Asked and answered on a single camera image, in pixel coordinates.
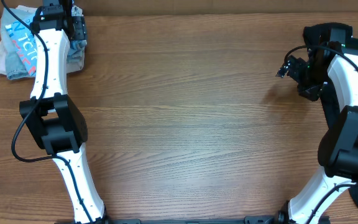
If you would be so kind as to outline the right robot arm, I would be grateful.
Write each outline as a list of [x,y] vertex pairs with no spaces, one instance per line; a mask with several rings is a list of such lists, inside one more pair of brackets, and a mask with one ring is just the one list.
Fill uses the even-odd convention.
[[318,148],[318,170],[270,223],[328,223],[325,210],[348,191],[358,208],[358,39],[351,26],[305,27],[308,59],[285,55],[278,77],[289,76],[298,94],[320,101],[328,130]]

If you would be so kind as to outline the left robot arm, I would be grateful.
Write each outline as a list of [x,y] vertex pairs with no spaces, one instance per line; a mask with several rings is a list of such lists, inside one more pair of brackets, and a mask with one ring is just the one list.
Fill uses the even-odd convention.
[[85,20],[72,16],[71,1],[44,1],[30,28],[35,32],[37,74],[30,99],[19,104],[23,118],[46,159],[56,163],[69,193],[75,223],[107,223],[86,158],[88,128],[67,92],[71,40],[85,40]]

